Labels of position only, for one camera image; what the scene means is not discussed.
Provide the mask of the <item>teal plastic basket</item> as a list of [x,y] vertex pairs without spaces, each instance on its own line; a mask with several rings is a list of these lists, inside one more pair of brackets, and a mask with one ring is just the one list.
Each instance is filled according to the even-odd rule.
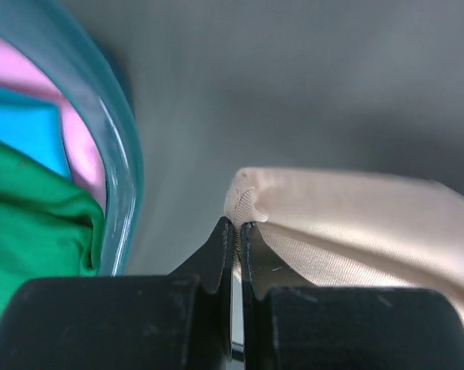
[[123,273],[143,198],[143,154],[118,66],[55,1],[0,1],[0,38],[40,69],[80,115],[106,170],[99,272]]

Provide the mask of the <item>beige t-shirt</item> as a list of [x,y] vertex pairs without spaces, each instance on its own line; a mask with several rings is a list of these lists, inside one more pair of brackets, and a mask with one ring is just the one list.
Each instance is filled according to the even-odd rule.
[[313,284],[432,288],[464,319],[464,196],[439,183],[248,167],[224,211]]

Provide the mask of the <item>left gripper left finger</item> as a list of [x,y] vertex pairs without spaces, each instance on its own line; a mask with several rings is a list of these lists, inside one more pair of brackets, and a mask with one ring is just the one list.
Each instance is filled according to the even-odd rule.
[[0,369],[223,369],[234,229],[160,276],[42,278],[0,318]]

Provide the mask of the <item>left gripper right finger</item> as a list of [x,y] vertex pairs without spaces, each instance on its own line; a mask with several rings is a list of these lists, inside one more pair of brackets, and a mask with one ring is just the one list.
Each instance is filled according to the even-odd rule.
[[464,327],[422,288],[321,288],[240,232],[247,369],[464,369]]

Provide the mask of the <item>green t-shirt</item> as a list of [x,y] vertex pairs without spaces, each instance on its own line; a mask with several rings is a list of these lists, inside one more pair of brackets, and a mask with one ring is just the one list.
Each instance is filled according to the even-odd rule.
[[97,275],[104,223],[84,189],[0,143],[0,315],[26,281]]

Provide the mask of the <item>pink t-shirt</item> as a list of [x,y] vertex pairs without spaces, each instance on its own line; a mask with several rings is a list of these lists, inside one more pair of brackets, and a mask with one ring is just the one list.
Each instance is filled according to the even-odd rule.
[[106,208],[106,170],[98,148],[67,98],[26,56],[0,38],[0,85],[55,103],[72,180]]

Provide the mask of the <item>blue t-shirt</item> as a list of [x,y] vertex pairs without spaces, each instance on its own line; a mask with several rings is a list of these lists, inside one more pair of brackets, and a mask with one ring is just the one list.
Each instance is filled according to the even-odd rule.
[[0,142],[70,180],[57,105],[0,86]]

